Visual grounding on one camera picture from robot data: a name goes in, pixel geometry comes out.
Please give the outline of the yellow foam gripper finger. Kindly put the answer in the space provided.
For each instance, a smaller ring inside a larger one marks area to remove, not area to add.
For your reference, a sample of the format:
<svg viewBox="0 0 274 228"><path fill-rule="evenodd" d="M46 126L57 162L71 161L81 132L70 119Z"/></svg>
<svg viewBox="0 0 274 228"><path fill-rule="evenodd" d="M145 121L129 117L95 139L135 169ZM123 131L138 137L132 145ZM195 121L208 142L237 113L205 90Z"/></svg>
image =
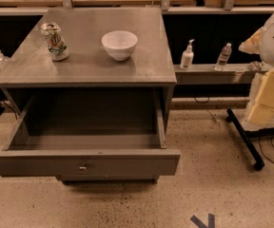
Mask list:
<svg viewBox="0 0 274 228"><path fill-rule="evenodd" d="M274 67L265 74L257 73L252 80L245 121L265 126L274 117Z"/></svg>

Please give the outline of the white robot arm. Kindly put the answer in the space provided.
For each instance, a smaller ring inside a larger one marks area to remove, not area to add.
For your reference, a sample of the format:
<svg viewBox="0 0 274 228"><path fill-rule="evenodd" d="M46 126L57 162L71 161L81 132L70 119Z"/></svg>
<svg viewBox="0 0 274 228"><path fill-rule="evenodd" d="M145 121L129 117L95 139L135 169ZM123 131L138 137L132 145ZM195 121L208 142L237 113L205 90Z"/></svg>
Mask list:
<svg viewBox="0 0 274 228"><path fill-rule="evenodd" d="M255 74L243 119L243 127L247 130L258 130L274 120L274 13L261 28L240 44L239 50L259 54L262 63L270 66L265 74Z"/></svg>

